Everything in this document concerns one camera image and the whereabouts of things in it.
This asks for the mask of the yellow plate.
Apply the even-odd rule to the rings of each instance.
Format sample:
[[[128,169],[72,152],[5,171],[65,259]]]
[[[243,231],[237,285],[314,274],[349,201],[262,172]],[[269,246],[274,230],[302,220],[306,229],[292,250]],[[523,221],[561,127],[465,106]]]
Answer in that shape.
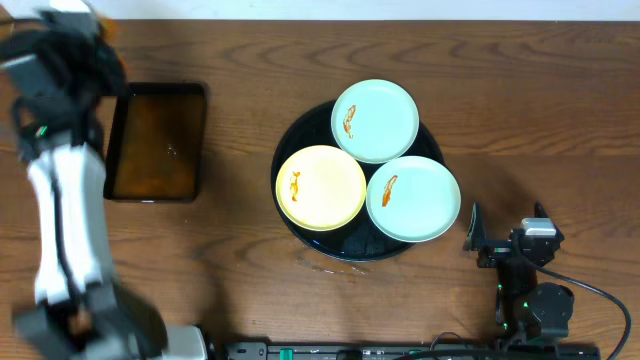
[[[303,148],[280,166],[274,185],[285,217],[311,231],[338,229],[360,212],[366,179],[358,162],[328,145]]]

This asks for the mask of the orange green sponge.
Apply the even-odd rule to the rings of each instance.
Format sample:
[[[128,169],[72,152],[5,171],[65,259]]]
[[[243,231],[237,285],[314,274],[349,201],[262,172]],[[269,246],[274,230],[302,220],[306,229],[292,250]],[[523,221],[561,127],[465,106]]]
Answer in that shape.
[[[107,43],[112,44],[119,33],[116,22],[110,18],[99,17],[98,18],[100,37]]]

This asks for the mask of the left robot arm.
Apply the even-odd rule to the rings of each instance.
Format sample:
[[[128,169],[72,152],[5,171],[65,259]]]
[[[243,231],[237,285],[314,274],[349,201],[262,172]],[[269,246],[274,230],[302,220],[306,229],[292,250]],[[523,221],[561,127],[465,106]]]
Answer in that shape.
[[[115,275],[96,109],[122,94],[125,70],[107,28],[83,1],[53,1],[10,20],[1,67],[17,89],[10,115],[35,191],[41,232],[35,305],[16,333],[46,359],[209,359],[196,326],[168,326]]]

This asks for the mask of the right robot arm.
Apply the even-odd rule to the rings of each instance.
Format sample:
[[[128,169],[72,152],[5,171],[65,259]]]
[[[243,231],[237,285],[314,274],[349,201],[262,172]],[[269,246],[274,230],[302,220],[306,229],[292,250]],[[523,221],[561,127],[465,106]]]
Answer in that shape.
[[[463,249],[477,254],[477,266],[498,275],[496,322],[505,334],[496,346],[510,347],[555,342],[569,335],[574,294],[563,285],[540,283],[537,272],[555,258],[564,235],[541,204],[504,240],[487,236],[480,206],[472,207]]]

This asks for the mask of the light blue plate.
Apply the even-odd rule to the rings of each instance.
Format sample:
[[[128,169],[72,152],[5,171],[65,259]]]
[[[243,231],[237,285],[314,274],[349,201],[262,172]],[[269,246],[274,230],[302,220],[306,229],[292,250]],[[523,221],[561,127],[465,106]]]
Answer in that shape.
[[[404,154],[417,137],[420,117],[411,95],[382,79],[360,81],[336,100],[331,131],[356,160],[381,164]]]
[[[378,168],[369,179],[366,208],[385,235],[407,243],[432,240],[456,221],[461,192],[439,162],[403,156]]]

